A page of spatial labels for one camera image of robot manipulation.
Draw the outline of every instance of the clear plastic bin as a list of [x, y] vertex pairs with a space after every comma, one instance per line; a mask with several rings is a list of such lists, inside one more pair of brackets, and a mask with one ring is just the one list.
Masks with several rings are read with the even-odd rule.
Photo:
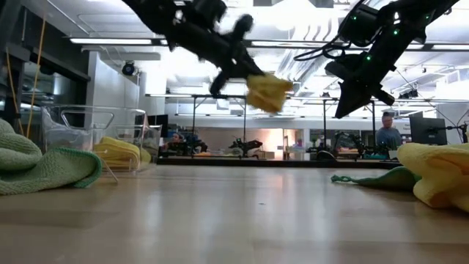
[[143, 110], [54, 105], [43, 106], [41, 115], [44, 151], [54, 147], [92, 151], [112, 172], [136, 172], [158, 157], [158, 148], [153, 147], [159, 145], [160, 126], [149, 127]]

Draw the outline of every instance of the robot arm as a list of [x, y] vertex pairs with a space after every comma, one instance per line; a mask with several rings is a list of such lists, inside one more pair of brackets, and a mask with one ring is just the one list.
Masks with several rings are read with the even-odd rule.
[[154, 33], [162, 34], [172, 51], [181, 46], [221, 68], [210, 93], [217, 95], [229, 78], [264, 75], [249, 56], [243, 38], [253, 26], [253, 18], [243, 15], [232, 32], [219, 34], [215, 22], [226, 12], [221, 0], [123, 0]]
[[[392, 105], [394, 97], [381, 90], [380, 82], [388, 72], [395, 71], [394, 64], [412, 41], [425, 43], [425, 28], [435, 19], [447, 13], [459, 0], [397, 0], [375, 10], [360, 0], [342, 21], [339, 33], [331, 43], [321, 48], [328, 56], [333, 49], [345, 50], [350, 45], [366, 47], [368, 52], [343, 54], [334, 58], [326, 70], [343, 80], [336, 117], [342, 118], [367, 105], [372, 96]], [[349, 43], [334, 45], [336, 40]], [[305, 54], [296, 60], [303, 59]]]

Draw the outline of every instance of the yellow towel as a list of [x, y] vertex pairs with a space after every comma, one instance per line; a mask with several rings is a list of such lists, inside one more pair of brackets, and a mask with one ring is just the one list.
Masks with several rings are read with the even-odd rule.
[[409, 143], [397, 157], [422, 180], [413, 193], [432, 208], [460, 208], [469, 212], [469, 144], [427, 146]]
[[267, 113], [281, 111], [288, 91], [293, 89], [293, 83], [281, 80], [271, 74], [265, 76], [249, 76], [249, 88], [246, 103]]
[[142, 164], [148, 164], [151, 155], [146, 150], [140, 150], [134, 144], [104, 136], [94, 147], [94, 152], [102, 158], [111, 169], [139, 169]]

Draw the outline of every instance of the green towel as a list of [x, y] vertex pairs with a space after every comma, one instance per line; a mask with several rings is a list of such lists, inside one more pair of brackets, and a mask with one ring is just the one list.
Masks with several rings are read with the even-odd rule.
[[353, 179], [348, 176], [334, 175], [331, 180], [333, 183], [357, 183], [360, 186], [368, 188], [377, 188], [389, 191], [412, 191], [413, 186], [421, 179], [420, 176], [414, 175], [409, 169], [403, 166], [394, 168], [386, 172], [383, 176], [376, 178]]
[[90, 152], [55, 148], [42, 155], [31, 140], [0, 120], [0, 195], [85, 188], [99, 178], [101, 169], [100, 159]]

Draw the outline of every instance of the wooden table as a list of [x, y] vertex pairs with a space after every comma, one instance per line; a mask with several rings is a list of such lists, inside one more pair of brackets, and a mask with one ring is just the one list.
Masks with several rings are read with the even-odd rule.
[[1, 262], [467, 263], [467, 214], [330, 182], [382, 173], [160, 166], [0, 197]]

